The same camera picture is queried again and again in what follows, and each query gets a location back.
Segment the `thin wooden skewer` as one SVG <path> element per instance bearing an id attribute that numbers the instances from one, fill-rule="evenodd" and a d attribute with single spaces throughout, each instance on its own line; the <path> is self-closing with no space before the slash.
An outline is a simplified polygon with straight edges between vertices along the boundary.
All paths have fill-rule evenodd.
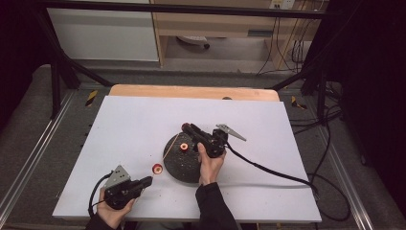
<path id="1" fill-rule="evenodd" d="M 178 137 L 179 137 L 179 135 L 176 134 L 169 140 L 169 146 L 166 149 L 164 149 L 164 153 L 163 153 L 161 160 L 158 163 L 155 163 L 151 168 L 152 176 L 160 175 L 166 170 L 165 159 L 169 155 L 169 152 L 172 150 Z"/>

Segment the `light wooden desk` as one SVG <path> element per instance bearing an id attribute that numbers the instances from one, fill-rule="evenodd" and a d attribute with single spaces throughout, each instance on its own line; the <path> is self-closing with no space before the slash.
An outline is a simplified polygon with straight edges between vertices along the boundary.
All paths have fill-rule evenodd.
<path id="1" fill-rule="evenodd" d="M 271 0 L 149 0 L 152 4 L 213 6 L 230 8 L 270 8 Z M 311 11 L 318 8 L 311 0 L 295 0 L 291 10 Z M 311 41 L 320 25 L 317 19 L 183 14 L 155 12 L 155 32 L 164 36 L 253 37 L 262 38 L 278 70 L 287 66 L 293 44 Z"/>

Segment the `white table board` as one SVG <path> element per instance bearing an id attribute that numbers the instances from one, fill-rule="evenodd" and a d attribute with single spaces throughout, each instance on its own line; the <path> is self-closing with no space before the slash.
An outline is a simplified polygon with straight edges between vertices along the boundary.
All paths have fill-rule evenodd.
<path id="1" fill-rule="evenodd" d="M 55 216 L 87 219 L 96 182 L 119 165 L 134 179 L 150 175 L 185 123 L 207 132 L 225 124 L 246 138 L 229 139 L 217 178 L 236 220 L 320 221 L 283 103 L 118 96 L 104 98 Z"/>

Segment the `black curtain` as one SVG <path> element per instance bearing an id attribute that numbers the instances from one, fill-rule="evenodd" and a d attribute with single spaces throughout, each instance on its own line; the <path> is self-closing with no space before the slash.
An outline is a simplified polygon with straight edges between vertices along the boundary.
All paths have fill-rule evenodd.
<path id="1" fill-rule="evenodd" d="M 406 218 L 406 0 L 363 0 L 330 75 L 362 151 Z"/>
<path id="2" fill-rule="evenodd" d="M 20 104 L 33 72 L 49 63 L 36 0 L 0 0 L 0 130 Z"/>

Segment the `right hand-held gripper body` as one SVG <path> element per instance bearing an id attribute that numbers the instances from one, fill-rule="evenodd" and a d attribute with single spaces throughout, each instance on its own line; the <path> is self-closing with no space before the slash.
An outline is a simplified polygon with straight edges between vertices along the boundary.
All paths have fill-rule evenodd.
<path id="1" fill-rule="evenodd" d="M 201 131 L 200 134 L 203 137 L 201 143 L 211 158 L 217 158 L 223 154 L 229 135 L 246 141 L 245 137 L 225 124 L 217 124 L 212 133 Z"/>

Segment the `person's left hand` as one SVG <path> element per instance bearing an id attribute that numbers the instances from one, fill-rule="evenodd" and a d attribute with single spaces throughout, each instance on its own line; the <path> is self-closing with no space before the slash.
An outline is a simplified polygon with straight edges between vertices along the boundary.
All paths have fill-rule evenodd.
<path id="1" fill-rule="evenodd" d="M 104 188 L 100 189 L 99 203 L 97 204 L 97 214 L 111 228 L 117 229 L 124 217 L 132 210 L 135 199 L 131 199 L 121 210 L 115 210 L 104 201 Z"/>

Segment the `person's right hand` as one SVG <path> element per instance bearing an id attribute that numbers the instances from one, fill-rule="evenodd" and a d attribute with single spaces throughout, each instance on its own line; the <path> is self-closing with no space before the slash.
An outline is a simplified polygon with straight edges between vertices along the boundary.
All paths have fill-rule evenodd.
<path id="1" fill-rule="evenodd" d="M 223 152 L 217 158 L 211 158 L 203 144 L 198 143 L 197 149 L 199 153 L 198 160 L 200 162 L 199 184 L 206 186 L 215 183 L 224 163 L 226 152 Z"/>

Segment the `white cabinet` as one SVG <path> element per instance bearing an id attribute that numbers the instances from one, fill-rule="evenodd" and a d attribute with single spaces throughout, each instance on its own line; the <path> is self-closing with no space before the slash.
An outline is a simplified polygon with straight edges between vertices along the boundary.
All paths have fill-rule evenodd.
<path id="1" fill-rule="evenodd" d="M 159 60 L 150 12 L 48 9 L 48 14 L 70 58 Z"/>

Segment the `black metal frame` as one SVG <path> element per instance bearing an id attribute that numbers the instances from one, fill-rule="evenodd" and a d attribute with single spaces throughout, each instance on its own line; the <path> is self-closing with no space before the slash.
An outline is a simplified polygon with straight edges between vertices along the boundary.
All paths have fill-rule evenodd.
<path id="1" fill-rule="evenodd" d="M 168 5 L 168 4 L 142 4 L 142 3 L 120 3 L 120 2 L 95 2 L 95 1 L 70 1 L 70 0 L 34 0 L 34 6 L 38 13 L 34 13 L 42 32 L 45 34 L 51 46 L 52 56 L 55 62 L 52 68 L 52 89 L 53 89 L 53 114 L 55 117 L 60 110 L 59 78 L 65 80 L 69 88 L 79 88 L 80 81 L 75 73 L 78 70 L 88 78 L 100 83 L 103 86 L 111 87 L 113 82 L 105 80 L 93 73 L 84 66 L 78 64 L 68 57 L 62 50 L 56 33 L 43 16 L 45 9 L 69 9 L 89 11 L 111 11 L 111 12 L 164 12 L 183 14 L 213 14 L 232 16 L 257 16 L 257 17 L 278 17 L 278 18 L 302 18 L 302 19 L 327 19 L 334 16 L 334 13 L 325 11 L 284 11 L 284 10 L 260 10 L 253 8 L 229 8 L 213 6 L 191 6 L 191 5 Z"/>

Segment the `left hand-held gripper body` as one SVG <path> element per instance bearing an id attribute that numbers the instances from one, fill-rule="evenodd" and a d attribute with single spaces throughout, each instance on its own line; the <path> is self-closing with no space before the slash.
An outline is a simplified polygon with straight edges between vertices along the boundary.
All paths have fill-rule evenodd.
<path id="1" fill-rule="evenodd" d="M 138 180 L 131 180 L 122 165 L 119 165 L 104 184 L 104 201 L 115 210 L 122 210 L 132 199 L 136 198 Z"/>

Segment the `aluminium floor rail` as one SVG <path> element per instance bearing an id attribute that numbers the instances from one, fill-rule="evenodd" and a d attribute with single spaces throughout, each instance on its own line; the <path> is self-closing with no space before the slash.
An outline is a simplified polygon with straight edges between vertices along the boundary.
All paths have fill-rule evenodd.
<path id="1" fill-rule="evenodd" d="M 327 157 L 333 171 L 337 177 L 340 187 L 344 194 L 347 196 L 352 216 L 358 226 L 359 230 L 373 230 L 373 224 L 366 211 L 360 196 L 358 195 L 354 184 L 350 179 L 350 174 L 346 170 L 342 160 L 339 157 L 338 151 L 333 145 L 332 140 L 329 139 L 327 128 L 324 126 L 318 127 L 320 136 L 323 138 L 324 143 L 327 145 Z"/>
<path id="2" fill-rule="evenodd" d="M 39 163 L 43 153 L 51 142 L 57 128 L 59 127 L 76 94 L 76 90 L 69 90 L 63 97 L 61 109 L 56 114 L 55 118 L 51 119 L 50 122 L 47 124 L 45 130 L 42 132 L 39 140 L 36 142 L 33 150 L 31 151 L 19 174 L 14 179 L 3 200 L 0 202 L 0 225 L 4 224 L 11 214 L 14 205 L 16 204 L 18 198 L 21 196 L 26 184 L 30 180 L 37 164 Z"/>

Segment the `white wall socket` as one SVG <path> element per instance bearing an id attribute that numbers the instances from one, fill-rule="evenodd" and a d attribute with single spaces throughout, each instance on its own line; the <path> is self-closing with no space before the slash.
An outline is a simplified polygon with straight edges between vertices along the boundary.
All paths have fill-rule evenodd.
<path id="1" fill-rule="evenodd" d="M 295 0 L 271 0 L 270 8 L 276 10 L 291 10 Z"/>

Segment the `white chair base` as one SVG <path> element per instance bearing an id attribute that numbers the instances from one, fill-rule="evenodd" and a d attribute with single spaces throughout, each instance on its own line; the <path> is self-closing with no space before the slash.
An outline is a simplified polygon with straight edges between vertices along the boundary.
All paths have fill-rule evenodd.
<path id="1" fill-rule="evenodd" d="M 205 36 L 178 36 L 178 39 L 189 44 L 203 46 L 205 49 L 210 48 L 210 44 Z"/>

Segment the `round black plate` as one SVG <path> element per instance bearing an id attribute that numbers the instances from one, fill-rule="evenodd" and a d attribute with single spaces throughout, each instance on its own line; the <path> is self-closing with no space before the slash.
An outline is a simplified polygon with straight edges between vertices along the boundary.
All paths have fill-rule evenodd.
<path id="1" fill-rule="evenodd" d="M 166 170 L 175 179 L 184 183 L 198 183 L 200 177 L 199 153 L 192 138 L 184 132 L 165 159 Z"/>

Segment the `wooden table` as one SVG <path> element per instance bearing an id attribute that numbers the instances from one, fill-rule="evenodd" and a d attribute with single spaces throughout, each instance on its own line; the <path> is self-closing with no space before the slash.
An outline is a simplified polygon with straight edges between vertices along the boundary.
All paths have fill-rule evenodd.
<path id="1" fill-rule="evenodd" d="M 244 87 L 201 87 L 176 85 L 116 84 L 110 96 L 219 99 L 231 98 L 243 101 L 278 102 L 280 97 L 274 90 Z"/>

